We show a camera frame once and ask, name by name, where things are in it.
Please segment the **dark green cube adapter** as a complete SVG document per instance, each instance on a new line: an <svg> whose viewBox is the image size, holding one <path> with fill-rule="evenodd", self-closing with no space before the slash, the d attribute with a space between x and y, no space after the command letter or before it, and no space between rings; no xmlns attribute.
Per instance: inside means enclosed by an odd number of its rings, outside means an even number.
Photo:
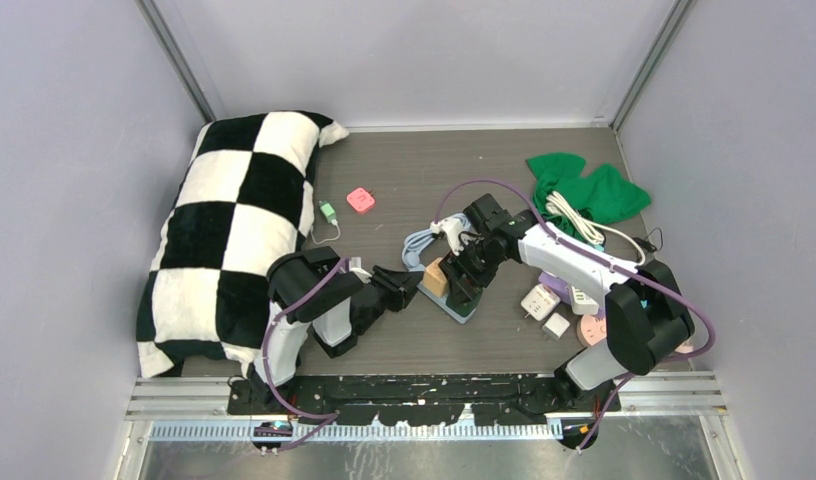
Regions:
<svg viewBox="0 0 816 480"><path fill-rule="evenodd" d="M483 289L471 291L452 290L447 299L447 306L460 317L469 317L476 310L482 297Z"/></svg>

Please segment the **orange cube adapter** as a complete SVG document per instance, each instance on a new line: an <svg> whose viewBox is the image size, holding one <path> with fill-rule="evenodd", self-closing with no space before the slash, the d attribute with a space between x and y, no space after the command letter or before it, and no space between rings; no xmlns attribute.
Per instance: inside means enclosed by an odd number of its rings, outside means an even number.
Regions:
<svg viewBox="0 0 816 480"><path fill-rule="evenodd" d="M438 257L424 269L422 286L434 298L443 298L449 291L449 281L441 268L443 260L443 257Z"/></svg>

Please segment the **light blue power strip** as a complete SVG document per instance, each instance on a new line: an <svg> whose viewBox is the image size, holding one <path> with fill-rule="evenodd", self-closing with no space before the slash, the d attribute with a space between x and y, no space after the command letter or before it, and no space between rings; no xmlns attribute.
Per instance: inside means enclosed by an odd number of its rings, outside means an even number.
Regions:
<svg viewBox="0 0 816 480"><path fill-rule="evenodd" d="M420 282L418 290L459 324L465 324L474 316L481 299L481 296L478 296L473 303L454 308L454 303L449 301L449 291L442 296L436 296L423 282Z"/></svg>

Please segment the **white tiger cube socket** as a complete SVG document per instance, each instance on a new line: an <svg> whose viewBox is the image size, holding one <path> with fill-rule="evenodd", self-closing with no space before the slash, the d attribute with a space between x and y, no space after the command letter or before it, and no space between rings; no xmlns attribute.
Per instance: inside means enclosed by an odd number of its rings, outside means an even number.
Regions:
<svg viewBox="0 0 816 480"><path fill-rule="evenodd" d="M542 321L550 316L561 303L560 297L544 284L535 285L520 301L527 317Z"/></svg>

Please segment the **pink small plug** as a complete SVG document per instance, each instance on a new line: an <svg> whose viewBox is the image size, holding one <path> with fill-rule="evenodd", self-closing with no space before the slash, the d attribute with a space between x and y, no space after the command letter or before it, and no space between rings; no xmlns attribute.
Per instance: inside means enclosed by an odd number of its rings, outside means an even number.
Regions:
<svg viewBox="0 0 816 480"><path fill-rule="evenodd" d="M358 214L364 214L375 206L374 195L363 187L357 187L346 196L349 206Z"/></svg>

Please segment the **light green small plug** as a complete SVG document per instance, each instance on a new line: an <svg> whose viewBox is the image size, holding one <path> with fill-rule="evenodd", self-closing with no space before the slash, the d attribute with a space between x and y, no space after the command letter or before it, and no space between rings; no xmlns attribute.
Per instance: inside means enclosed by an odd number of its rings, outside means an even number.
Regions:
<svg viewBox="0 0 816 480"><path fill-rule="evenodd" d="M339 225L339 221L337 219L336 210L334 209L330 202L324 200L320 200L318 202L318 208L326 223L335 229L335 234L330 238L318 240L314 232L311 232L311 239L313 244L321 245L327 242L338 240L341 236L341 228Z"/></svg>

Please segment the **white charger plug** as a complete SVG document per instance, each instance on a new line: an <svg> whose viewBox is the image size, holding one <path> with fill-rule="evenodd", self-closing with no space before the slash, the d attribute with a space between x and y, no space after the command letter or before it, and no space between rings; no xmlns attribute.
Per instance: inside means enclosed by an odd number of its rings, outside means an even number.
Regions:
<svg viewBox="0 0 816 480"><path fill-rule="evenodd" d="M570 322L559 313L552 313L542 324L541 330L553 339L560 339L570 328Z"/></svg>

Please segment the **white power strip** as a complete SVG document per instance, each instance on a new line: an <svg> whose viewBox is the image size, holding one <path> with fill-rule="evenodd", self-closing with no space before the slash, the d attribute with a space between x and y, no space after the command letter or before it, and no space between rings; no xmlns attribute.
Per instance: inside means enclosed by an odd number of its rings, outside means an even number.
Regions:
<svg viewBox="0 0 816 480"><path fill-rule="evenodd" d="M599 303L574 285L568 286L571 308L576 315L598 316Z"/></svg>

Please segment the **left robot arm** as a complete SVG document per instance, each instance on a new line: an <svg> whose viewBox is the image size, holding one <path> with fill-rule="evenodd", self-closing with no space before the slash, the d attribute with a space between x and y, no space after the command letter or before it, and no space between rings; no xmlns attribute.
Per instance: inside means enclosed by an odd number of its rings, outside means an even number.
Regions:
<svg viewBox="0 0 816 480"><path fill-rule="evenodd" d="M329 357L347 353L383 314L410 304L423 273L378 265L367 272L325 246L278 258L266 279L270 331L245 377L254 385L254 403L277 414L289 405L287 383L310 333Z"/></svg>

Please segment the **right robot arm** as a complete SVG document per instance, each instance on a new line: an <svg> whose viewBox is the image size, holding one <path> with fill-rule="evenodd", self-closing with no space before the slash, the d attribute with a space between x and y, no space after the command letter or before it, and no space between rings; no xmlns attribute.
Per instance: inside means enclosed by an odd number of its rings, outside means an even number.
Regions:
<svg viewBox="0 0 816 480"><path fill-rule="evenodd" d="M695 331L670 268L642 266L597 251L548 224L534 207L513 215L490 194L463 211L466 219L434 220L450 251L440 268L452 308L473 308L506 261L538 268L594 300L604 313L606 339L581 350L554 372L558 403L580 410L595 389L625 374L646 375Z"/></svg>

